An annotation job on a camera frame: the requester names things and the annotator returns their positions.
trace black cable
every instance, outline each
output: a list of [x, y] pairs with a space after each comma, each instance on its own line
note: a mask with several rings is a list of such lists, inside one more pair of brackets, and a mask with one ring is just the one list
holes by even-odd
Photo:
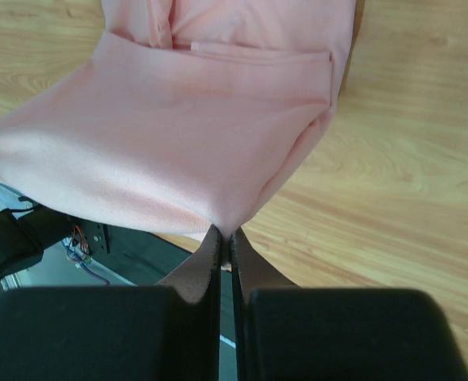
[[28, 209], [4, 209], [4, 210], [8, 210], [9, 212], [11, 213], [25, 213], [25, 212], [32, 212], [33, 210], [35, 210], [39, 205], [35, 205], [33, 206], [32, 208], [28, 208]]

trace blue wire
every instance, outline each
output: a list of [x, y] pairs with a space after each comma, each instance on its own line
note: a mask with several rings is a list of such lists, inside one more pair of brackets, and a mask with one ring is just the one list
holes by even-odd
[[60, 243], [66, 249], [66, 252], [68, 252], [68, 255], [71, 258], [80, 261], [80, 262], [78, 262], [78, 265], [80, 266], [80, 268], [82, 268], [82, 270], [84, 270], [91, 277], [96, 278], [97, 280], [101, 280], [102, 282], [104, 282], [105, 286], [110, 286], [110, 281], [108, 279], [103, 278], [102, 276], [99, 276], [95, 272], [91, 271], [91, 269], [83, 262], [83, 259], [80, 258], [80, 256], [77, 254], [76, 251], [72, 250], [72, 248], [70, 246], [66, 246], [64, 241], [61, 241]]
[[110, 286], [110, 282], [107, 279], [105, 279], [102, 276], [99, 276], [95, 272], [91, 271], [91, 269], [89, 269], [89, 267], [87, 267], [87, 265], [84, 262], [80, 263], [79, 265], [87, 274], [89, 274], [93, 278], [96, 278], [96, 279], [101, 280], [102, 282], [104, 282], [105, 286]]

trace pink shirt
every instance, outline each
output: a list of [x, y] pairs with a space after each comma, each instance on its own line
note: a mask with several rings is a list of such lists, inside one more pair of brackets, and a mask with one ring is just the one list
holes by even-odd
[[103, 0], [68, 77], [0, 119], [0, 182], [66, 214], [225, 236], [336, 111], [355, 0]]

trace wood grain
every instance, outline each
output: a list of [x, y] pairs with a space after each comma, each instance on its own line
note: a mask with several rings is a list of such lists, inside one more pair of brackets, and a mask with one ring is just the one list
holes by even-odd
[[[99, 0], [0, 0], [0, 117], [103, 26]], [[468, 0], [359, 0], [356, 35], [338, 116], [245, 230], [303, 286], [429, 292], [468, 362]]]

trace fabric fold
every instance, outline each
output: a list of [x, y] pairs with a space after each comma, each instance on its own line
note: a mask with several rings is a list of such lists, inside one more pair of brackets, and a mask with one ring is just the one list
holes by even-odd
[[0, 182], [92, 221], [229, 236], [335, 113], [354, 1], [336, 3], [104, 0], [91, 59], [0, 119]]

